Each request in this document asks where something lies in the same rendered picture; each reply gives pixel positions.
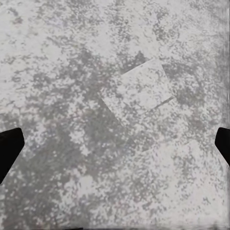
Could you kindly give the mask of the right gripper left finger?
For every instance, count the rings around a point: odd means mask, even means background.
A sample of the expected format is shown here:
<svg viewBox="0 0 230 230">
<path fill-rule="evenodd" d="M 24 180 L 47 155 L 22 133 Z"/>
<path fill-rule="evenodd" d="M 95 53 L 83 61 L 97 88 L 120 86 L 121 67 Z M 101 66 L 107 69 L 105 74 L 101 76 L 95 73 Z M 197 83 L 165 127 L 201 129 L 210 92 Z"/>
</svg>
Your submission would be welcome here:
<svg viewBox="0 0 230 230">
<path fill-rule="evenodd" d="M 21 128 L 0 133 L 0 184 L 25 145 Z"/>
</svg>

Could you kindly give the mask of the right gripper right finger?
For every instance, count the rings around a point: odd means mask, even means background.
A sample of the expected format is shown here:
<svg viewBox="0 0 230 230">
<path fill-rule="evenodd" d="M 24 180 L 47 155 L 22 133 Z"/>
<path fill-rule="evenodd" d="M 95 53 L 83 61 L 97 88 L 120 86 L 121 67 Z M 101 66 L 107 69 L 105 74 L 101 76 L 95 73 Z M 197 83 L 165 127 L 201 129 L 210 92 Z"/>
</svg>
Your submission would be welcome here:
<svg viewBox="0 0 230 230">
<path fill-rule="evenodd" d="M 218 129 L 215 145 L 230 166 L 230 129 L 223 127 Z"/>
</svg>

